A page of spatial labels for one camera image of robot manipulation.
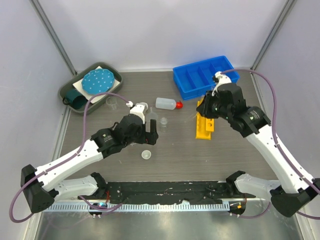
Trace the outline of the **white squeeze bottle red cap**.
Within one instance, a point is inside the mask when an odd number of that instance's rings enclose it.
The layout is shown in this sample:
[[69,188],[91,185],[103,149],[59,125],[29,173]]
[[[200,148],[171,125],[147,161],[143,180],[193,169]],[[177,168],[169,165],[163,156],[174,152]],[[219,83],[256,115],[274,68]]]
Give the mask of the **white squeeze bottle red cap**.
[[155,107],[163,110],[182,109],[183,103],[181,101],[176,102],[174,99],[157,97],[155,101]]

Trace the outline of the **clear glass beaker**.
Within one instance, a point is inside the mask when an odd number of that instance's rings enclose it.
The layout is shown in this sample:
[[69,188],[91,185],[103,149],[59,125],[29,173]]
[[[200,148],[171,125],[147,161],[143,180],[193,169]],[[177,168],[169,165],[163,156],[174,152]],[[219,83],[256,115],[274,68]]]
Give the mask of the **clear glass beaker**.
[[118,108],[118,103],[117,103],[117,98],[114,96],[110,96],[106,99],[105,101],[106,106],[110,109],[110,110],[117,110]]

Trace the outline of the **yellow test tube rack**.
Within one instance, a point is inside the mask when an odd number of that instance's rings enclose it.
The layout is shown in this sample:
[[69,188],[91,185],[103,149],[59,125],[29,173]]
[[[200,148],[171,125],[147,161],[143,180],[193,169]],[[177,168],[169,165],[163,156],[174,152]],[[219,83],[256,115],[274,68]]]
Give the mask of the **yellow test tube rack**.
[[195,138],[199,140],[211,140],[212,133],[215,131],[214,119],[209,119],[196,114],[196,133]]

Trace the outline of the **blue divided plastic bin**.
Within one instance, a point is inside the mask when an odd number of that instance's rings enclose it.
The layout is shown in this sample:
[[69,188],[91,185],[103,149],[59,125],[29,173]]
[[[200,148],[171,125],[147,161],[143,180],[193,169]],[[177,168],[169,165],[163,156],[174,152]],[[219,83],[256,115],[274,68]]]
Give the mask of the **blue divided plastic bin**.
[[198,98],[213,89],[213,76],[234,67],[226,56],[217,56],[173,68],[173,80],[183,100]]

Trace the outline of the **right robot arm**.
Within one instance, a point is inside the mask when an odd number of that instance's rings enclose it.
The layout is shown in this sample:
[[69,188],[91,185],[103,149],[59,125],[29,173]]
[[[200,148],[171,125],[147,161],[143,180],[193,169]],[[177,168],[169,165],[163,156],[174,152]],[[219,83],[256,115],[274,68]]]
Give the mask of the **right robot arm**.
[[317,196],[320,180],[299,176],[292,169],[281,154],[286,148],[274,142],[270,119],[259,107],[247,106],[239,86],[227,83],[207,91],[196,111],[207,119],[225,119],[259,151],[277,176],[277,180],[265,180],[239,170],[226,179],[225,190],[230,197],[249,194],[265,199],[289,218]]

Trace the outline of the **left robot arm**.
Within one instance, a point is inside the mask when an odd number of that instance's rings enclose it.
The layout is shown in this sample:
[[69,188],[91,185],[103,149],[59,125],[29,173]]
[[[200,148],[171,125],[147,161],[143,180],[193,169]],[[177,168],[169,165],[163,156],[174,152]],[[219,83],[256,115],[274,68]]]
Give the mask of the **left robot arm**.
[[21,170],[20,184],[31,213],[46,210],[66,193],[102,199],[107,188],[98,173],[92,173],[89,182],[67,180],[67,177],[119,153],[131,143],[155,145],[158,138],[155,119],[150,120],[150,131],[146,131],[146,124],[139,116],[128,114],[112,127],[98,130],[79,148],[57,160],[39,167],[28,164]]

